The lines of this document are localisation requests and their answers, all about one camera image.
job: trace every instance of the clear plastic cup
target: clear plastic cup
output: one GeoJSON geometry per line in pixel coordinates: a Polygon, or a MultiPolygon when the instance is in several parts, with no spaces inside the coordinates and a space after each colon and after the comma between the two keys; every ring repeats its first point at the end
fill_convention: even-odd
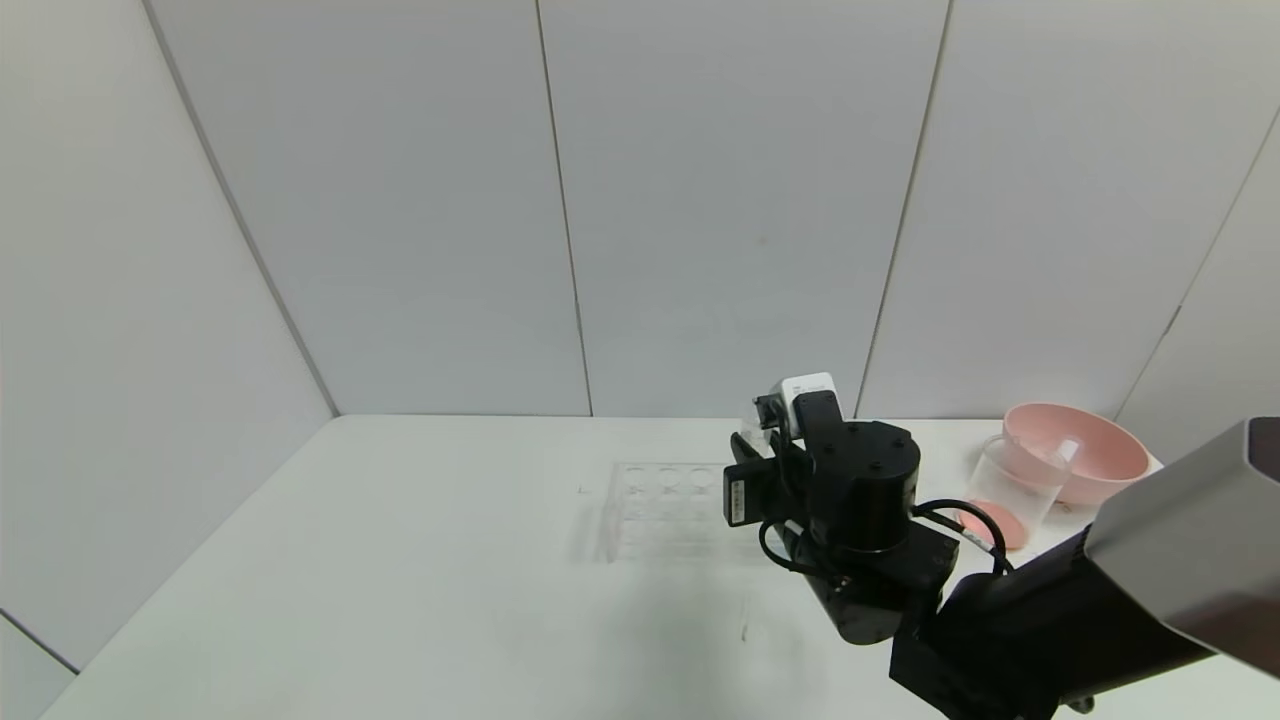
{"type": "MultiPolygon", "coordinates": [[[[1078,441],[1068,439],[1056,452],[1033,452],[1016,438],[1002,434],[989,438],[969,477],[965,500],[1000,525],[1009,550],[1025,547],[1071,477],[1071,460],[1079,447],[1078,441]]],[[[974,515],[959,511],[956,519],[978,537],[993,542],[987,525],[974,515]]]]}

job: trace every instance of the white wall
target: white wall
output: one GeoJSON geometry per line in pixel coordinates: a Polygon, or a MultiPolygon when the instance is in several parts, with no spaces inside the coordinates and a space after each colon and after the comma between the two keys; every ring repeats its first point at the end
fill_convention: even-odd
{"type": "Polygon", "coordinates": [[[0,720],[36,720],[73,678],[0,618],[0,720]]]}
{"type": "Polygon", "coordinates": [[[544,0],[598,415],[852,410],[945,0],[544,0]]]}
{"type": "Polygon", "coordinates": [[[534,0],[152,0],[342,413],[585,415],[534,0]]]}
{"type": "Polygon", "coordinates": [[[82,665],[329,411],[142,5],[0,45],[0,605],[82,665]]]}
{"type": "Polygon", "coordinates": [[[955,0],[860,415],[1114,414],[1280,104],[1280,4],[955,0]]]}
{"type": "Polygon", "coordinates": [[[1280,415],[1280,133],[1119,420],[1174,460],[1249,415],[1280,415]]]}

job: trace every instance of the table surface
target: table surface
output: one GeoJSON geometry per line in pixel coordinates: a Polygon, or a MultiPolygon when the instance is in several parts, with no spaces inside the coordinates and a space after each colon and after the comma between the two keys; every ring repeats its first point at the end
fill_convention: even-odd
{"type": "MultiPolygon", "coordinates": [[[[897,424],[924,452],[920,498],[959,496],[980,441],[1000,429],[897,424]]],[[[334,420],[45,719],[937,720],[887,678],[888,643],[845,644],[794,575],[593,560],[616,462],[723,464],[735,429],[736,420],[334,420]]],[[[1085,521],[1056,514],[1028,552],[1085,521]]],[[[964,543],[956,575],[987,568],[964,543]]],[[[1277,711],[1280,683],[1215,657],[1101,696],[1093,717],[1277,711]]]]}

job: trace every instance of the panel seam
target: panel seam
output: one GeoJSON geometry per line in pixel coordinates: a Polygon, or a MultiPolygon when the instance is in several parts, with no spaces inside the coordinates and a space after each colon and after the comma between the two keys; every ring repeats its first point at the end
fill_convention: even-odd
{"type": "Polygon", "coordinates": [[[564,219],[564,246],[568,251],[568,277],[573,286],[573,319],[577,322],[577,343],[582,354],[582,383],[586,386],[586,414],[595,416],[595,404],[591,401],[591,372],[586,364],[586,333],[582,331],[582,302],[577,293],[577,268],[573,264],[573,237],[568,229],[568,199],[564,195],[564,167],[559,152],[559,131],[556,127],[556,101],[552,97],[552,72],[547,63],[547,35],[543,31],[543,4],[534,0],[534,14],[538,17],[538,46],[543,54],[543,81],[547,85],[547,111],[552,120],[552,151],[556,154],[556,179],[561,191],[561,215],[564,219]]]}
{"type": "Polygon", "coordinates": [[[325,384],[324,378],[320,375],[320,368],[316,366],[315,359],[311,356],[311,351],[307,350],[306,343],[302,341],[302,333],[298,332],[297,323],[293,322],[289,309],[284,305],[284,297],[280,295],[279,287],[276,287],[270,270],[266,268],[266,261],[262,259],[257,242],[253,240],[253,233],[250,232],[248,223],[244,220],[244,214],[241,213],[239,205],[236,202],[236,196],[232,193],[230,184],[227,182],[227,176],[223,173],[223,168],[218,163],[218,156],[214,155],[214,146],[209,141],[209,135],[205,132],[205,127],[200,123],[200,117],[196,114],[196,105],[191,99],[191,92],[187,90],[187,83],[182,79],[182,73],[178,72],[178,63],[174,59],[173,50],[169,47],[169,41],[165,38],[164,29],[160,27],[160,18],[156,15],[152,0],[141,1],[142,8],[147,14],[147,22],[151,23],[151,32],[155,35],[156,42],[160,45],[160,54],[164,55],[164,61],[169,67],[169,76],[173,78],[174,86],[178,88],[178,96],[182,99],[182,105],[187,110],[187,118],[191,119],[191,124],[196,129],[196,137],[200,140],[200,146],[205,152],[205,159],[209,161],[209,167],[214,170],[214,178],[218,181],[218,187],[223,192],[223,199],[227,201],[227,206],[230,209],[232,217],[236,219],[236,227],[239,228],[241,236],[244,238],[244,245],[248,246],[250,255],[253,256],[253,263],[257,265],[259,274],[262,275],[262,281],[266,283],[266,290],[271,293],[271,300],[280,311],[280,318],[284,319],[284,327],[289,332],[289,336],[293,337],[293,343],[297,346],[303,364],[306,364],[307,370],[311,373],[311,378],[320,389],[320,395],[324,397],[325,405],[329,406],[329,414],[332,416],[338,416],[340,415],[340,413],[338,413],[338,405],[334,402],[333,395],[329,392],[329,387],[325,384]]]}
{"type": "Polygon", "coordinates": [[[872,342],[867,346],[867,361],[863,364],[863,379],[858,384],[858,401],[854,405],[854,418],[861,416],[863,398],[867,393],[867,379],[872,374],[872,357],[876,355],[876,341],[879,340],[881,323],[884,319],[884,305],[888,301],[888,288],[893,279],[893,268],[897,265],[897,250],[902,243],[902,228],[906,227],[906,211],[911,205],[911,191],[915,190],[915,173],[920,167],[920,156],[924,151],[924,136],[929,128],[929,114],[933,110],[933,95],[938,87],[938,76],[942,74],[942,53],[947,47],[947,32],[951,29],[951,9],[955,0],[947,0],[947,12],[942,18],[942,33],[938,36],[938,55],[933,61],[933,77],[929,78],[929,94],[924,100],[924,114],[920,117],[920,135],[915,141],[915,155],[911,158],[911,172],[906,178],[906,193],[902,196],[902,211],[897,218],[897,232],[893,234],[893,250],[888,256],[888,269],[884,272],[884,287],[881,290],[879,307],[876,309],[876,324],[872,327],[872,342]]]}
{"type": "Polygon", "coordinates": [[[1222,215],[1222,222],[1217,225],[1217,232],[1213,233],[1212,242],[1208,243],[1208,250],[1204,251],[1204,256],[1201,258],[1199,265],[1196,268],[1196,273],[1192,275],[1192,282],[1187,283],[1187,290],[1183,291],[1181,299],[1178,301],[1178,307],[1174,309],[1174,314],[1169,318],[1169,324],[1165,327],[1165,332],[1161,333],[1160,340],[1151,348],[1151,354],[1147,355],[1147,361],[1142,364],[1142,369],[1138,370],[1138,375],[1134,378],[1133,384],[1129,386],[1129,392],[1125,393],[1124,401],[1120,402],[1120,407],[1116,410],[1115,415],[1111,416],[1112,420],[1120,418],[1124,413],[1129,400],[1133,398],[1133,393],[1138,389],[1138,383],[1142,382],[1142,377],[1147,374],[1147,369],[1151,368],[1151,363],[1156,359],[1156,352],[1160,351],[1160,346],[1165,343],[1165,338],[1169,337],[1170,331],[1174,329],[1174,323],[1178,322],[1178,315],[1183,311],[1183,305],[1187,304],[1187,299],[1190,296],[1192,290],[1196,287],[1196,281],[1199,279],[1201,273],[1204,272],[1204,266],[1208,265],[1208,259],[1213,254],[1213,249],[1217,247],[1217,241],[1222,238],[1222,231],[1226,229],[1226,223],[1231,219],[1231,213],[1235,213],[1235,204],[1240,201],[1240,196],[1244,195],[1244,187],[1249,184],[1249,178],[1253,177],[1254,168],[1258,167],[1258,159],[1262,158],[1262,150],[1267,146],[1267,141],[1271,140],[1271,132],[1275,131],[1276,118],[1280,118],[1280,106],[1276,111],[1271,114],[1271,124],[1267,126],[1267,132],[1262,133],[1262,142],[1258,143],[1257,152],[1253,154],[1253,161],[1249,163],[1249,169],[1244,173],[1244,179],[1240,181],[1240,186],[1235,188],[1235,196],[1231,197],[1231,204],[1226,208],[1226,214],[1222,215]]]}
{"type": "Polygon", "coordinates": [[[46,643],[45,641],[42,641],[38,637],[36,637],[36,633],[32,633],[31,629],[28,629],[26,625],[23,625],[22,623],[19,623],[18,619],[14,618],[4,607],[0,607],[0,618],[4,618],[10,625],[13,625],[13,629],[15,629],[19,633],[22,633],[22,635],[24,638],[27,638],[28,641],[32,642],[32,644],[35,644],[36,647],[38,647],[40,650],[42,650],[45,652],[45,655],[47,655],[49,657],[52,657],[59,665],[61,665],[63,667],[65,667],[68,673],[70,673],[72,675],[79,675],[79,669],[78,667],[76,667],[74,665],[72,665],[69,660],[67,660],[56,650],[54,650],[52,647],[50,647],[49,643],[46,643]]]}

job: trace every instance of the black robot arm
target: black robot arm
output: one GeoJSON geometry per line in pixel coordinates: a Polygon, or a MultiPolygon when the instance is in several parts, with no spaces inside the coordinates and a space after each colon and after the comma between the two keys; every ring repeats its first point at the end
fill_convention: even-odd
{"type": "Polygon", "coordinates": [[[1002,538],[987,518],[1001,546],[991,550],[996,568],[964,578],[943,603],[959,543],[914,518],[960,529],[936,510],[980,511],[914,505],[920,450],[908,430],[846,421],[833,391],[787,392],[786,383],[755,401],[773,457],[741,434],[730,441],[736,464],[724,469],[724,518],[760,524],[762,548],[805,575],[845,641],[892,638],[890,678],[945,716],[1088,711],[1096,693],[1212,655],[1091,559],[1091,529],[1006,573],[1002,538]],[[764,546],[771,528],[788,557],[764,546]]]}

